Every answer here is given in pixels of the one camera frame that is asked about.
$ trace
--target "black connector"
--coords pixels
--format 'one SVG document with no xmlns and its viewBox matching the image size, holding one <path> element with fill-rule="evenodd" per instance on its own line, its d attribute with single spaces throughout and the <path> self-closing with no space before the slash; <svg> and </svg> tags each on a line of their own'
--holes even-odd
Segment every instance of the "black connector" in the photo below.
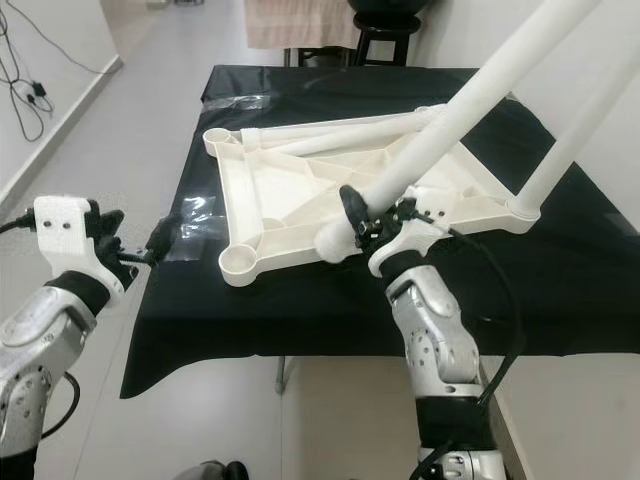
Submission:
<svg viewBox="0 0 640 480">
<path fill-rule="evenodd" d="M 33 87 L 33 93 L 36 94 L 36 97 L 46 97 L 47 91 L 44 89 L 40 82 L 36 82 L 35 80 L 31 82 L 31 86 Z"/>
<path fill-rule="evenodd" d="M 27 208 L 27 211 L 21 217 L 18 217 L 14 220 L 16 227 L 18 228 L 29 228 L 31 231 L 36 230 L 36 214 L 33 211 L 33 208 Z"/>
</svg>

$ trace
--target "baseboard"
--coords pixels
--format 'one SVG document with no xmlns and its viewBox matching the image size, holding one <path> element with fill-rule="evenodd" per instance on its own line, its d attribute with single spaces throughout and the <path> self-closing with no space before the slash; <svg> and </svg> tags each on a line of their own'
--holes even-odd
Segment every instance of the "baseboard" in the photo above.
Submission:
<svg viewBox="0 0 640 480">
<path fill-rule="evenodd" d="M 105 67 L 105 71 L 119 69 L 122 63 L 122 59 L 116 55 Z M 69 112 L 67 112 L 58 125 L 49 132 L 47 139 L 42 142 L 40 147 L 31 155 L 22 168 L 9 180 L 7 186 L 0 191 L 0 223 L 6 219 L 15 208 L 27 188 L 29 188 L 29 185 L 31 185 L 38 176 L 58 147 L 62 145 L 62 142 L 67 138 L 69 133 L 71 133 L 73 127 L 76 126 L 80 118 L 82 118 L 82 115 L 84 115 L 104 87 L 107 86 L 107 83 L 109 83 L 112 77 L 112 74 L 98 75 L 95 80 L 91 82 L 84 94 L 69 109 Z"/>
</svg>

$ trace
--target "floor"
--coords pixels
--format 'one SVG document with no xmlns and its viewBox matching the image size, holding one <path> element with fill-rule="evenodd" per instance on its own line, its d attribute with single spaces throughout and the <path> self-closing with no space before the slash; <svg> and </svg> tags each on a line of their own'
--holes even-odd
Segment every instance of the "floor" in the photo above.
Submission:
<svg viewBox="0 0 640 480">
<path fill-rule="evenodd" d="M 162 16 L 162 9 L 147 8 L 145 0 L 100 0 L 116 50 L 125 62 Z"/>
<path fill-rule="evenodd" d="M 171 203 L 212 66 L 282 61 L 279 51 L 246 47 L 242 8 L 237 0 L 207 0 L 158 15 L 16 211 L 39 194 L 95 198 L 103 209 L 123 209 L 121 237 L 143 244 Z M 24 231 L 2 236 L 0 260 L 6 315 L 50 271 Z M 276 358 L 212 360 L 119 400 L 145 280 L 99 317 L 71 369 L 82 386 L 80 405 L 40 445 L 38 479 L 170 480 L 213 458 L 242 460 L 257 480 L 407 478 L 417 431 L 400 359 L 294 359 L 282 397 L 274 392 Z M 47 425 L 66 410 L 70 393 L 64 382 L 58 386 Z"/>
</svg>

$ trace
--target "stool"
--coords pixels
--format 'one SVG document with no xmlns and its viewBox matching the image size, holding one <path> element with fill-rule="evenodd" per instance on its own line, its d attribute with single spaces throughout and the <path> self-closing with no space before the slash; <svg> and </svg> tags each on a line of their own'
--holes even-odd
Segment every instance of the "stool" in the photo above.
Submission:
<svg viewBox="0 0 640 480">
<path fill-rule="evenodd" d="M 356 13 L 353 24 L 360 30 L 360 40 L 356 53 L 356 65 L 397 65 L 407 64 L 409 37 L 420 30 L 420 20 L 411 14 L 402 13 Z M 371 40 L 395 42 L 393 61 L 367 60 Z"/>
</svg>

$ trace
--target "black bowl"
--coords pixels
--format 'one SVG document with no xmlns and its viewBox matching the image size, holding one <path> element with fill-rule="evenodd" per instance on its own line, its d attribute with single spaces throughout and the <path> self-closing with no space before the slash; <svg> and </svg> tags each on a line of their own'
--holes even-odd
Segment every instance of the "black bowl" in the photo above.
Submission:
<svg viewBox="0 0 640 480">
<path fill-rule="evenodd" d="M 430 0 L 348 0 L 358 13 L 410 13 L 422 10 Z"/>
</svg>

